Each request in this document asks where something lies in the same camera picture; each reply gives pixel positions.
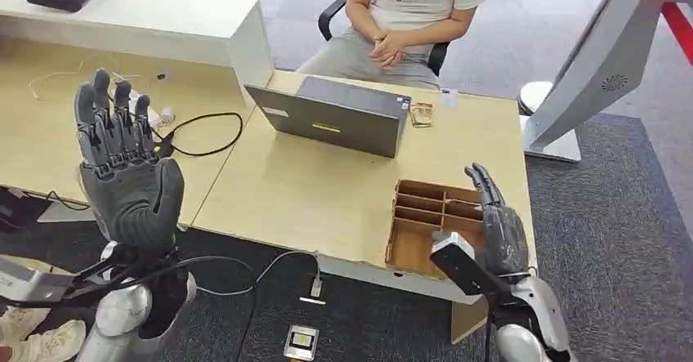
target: gray laptop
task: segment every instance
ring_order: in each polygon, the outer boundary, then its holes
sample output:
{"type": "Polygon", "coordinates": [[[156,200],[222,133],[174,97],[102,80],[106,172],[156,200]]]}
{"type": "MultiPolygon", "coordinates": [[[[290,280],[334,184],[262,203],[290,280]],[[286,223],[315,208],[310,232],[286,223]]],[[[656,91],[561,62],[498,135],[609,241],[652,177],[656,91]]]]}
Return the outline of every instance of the gray laptop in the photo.
{"type": "Polygon", "coordinates": [[[306,77],[297,95],[246,85],[279,132],[395,158],[411,98],[306,77]]]}

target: robotic finger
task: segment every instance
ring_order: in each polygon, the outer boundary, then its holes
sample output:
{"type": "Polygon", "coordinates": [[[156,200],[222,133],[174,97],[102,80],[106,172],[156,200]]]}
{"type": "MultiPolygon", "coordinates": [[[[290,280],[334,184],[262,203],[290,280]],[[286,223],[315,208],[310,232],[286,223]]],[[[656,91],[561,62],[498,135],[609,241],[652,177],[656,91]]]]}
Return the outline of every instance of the robotic finger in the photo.
{"type": "Polygon", "coordinates": [[[483,166],[473,163],[471,167],[465,167],[464,172],[472,179],[476,190],[481,193],[481,206],[483,208],[505,205],[503,195],[483,166]]]}

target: black chair armrest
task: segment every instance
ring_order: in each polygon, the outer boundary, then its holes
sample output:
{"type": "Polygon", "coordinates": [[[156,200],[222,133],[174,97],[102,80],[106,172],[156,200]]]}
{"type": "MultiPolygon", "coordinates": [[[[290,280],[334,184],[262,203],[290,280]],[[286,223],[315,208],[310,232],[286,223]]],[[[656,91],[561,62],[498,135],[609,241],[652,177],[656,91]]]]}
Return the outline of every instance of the black chair armrest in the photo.
{"type": "Polygon", "coordinates": [[[445,62],[445,55],[448,53],[448,45],[450,42],[436,43],[431,50],[431,55],[428,57],[428,68],[431,68],[436,76],[440,75],[440,68],[445,62]]]}
{"type": "Polygon", "coordinates": [[[329,22],[346,4],[347,0],[335,0],[335,2],[330,4],[330,6],[320,14],[318,18],[318,28],[323,34],[325,41],[332,39],[332,33],[329,31],[329,22]]]}

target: white sneaker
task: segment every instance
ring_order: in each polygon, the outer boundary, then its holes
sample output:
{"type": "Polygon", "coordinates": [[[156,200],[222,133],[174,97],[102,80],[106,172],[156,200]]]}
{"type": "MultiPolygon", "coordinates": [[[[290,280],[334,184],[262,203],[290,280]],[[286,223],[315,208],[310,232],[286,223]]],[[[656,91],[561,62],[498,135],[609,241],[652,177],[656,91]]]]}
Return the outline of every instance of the white sneaker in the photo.
{"type": "Polygon", "coordinates": [[[58,329],[31,335],[26,342],[9,345],[9,362],[64,362],[77,355],[86,332],[84,321],[71,320],[58,329]]]}
{"type": "Polygon", "coordinates": [[[8,307],[0,317],[0,345],[25,340],[46,319],[50,311],[8,307]]]}

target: cardboard box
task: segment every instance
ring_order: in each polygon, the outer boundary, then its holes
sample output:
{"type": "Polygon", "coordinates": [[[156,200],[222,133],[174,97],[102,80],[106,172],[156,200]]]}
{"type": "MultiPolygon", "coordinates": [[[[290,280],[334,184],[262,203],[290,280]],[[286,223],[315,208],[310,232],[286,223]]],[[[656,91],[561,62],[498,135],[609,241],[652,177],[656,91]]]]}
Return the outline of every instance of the cardboard box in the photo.
{"type": "Polygon", "coordinates": [[[429,260],[433,233],[455,231],[472,245],[484,243],[481,194],[453,186],[400,180],[392,202],[388,268],[445,279],[429,260]]]}

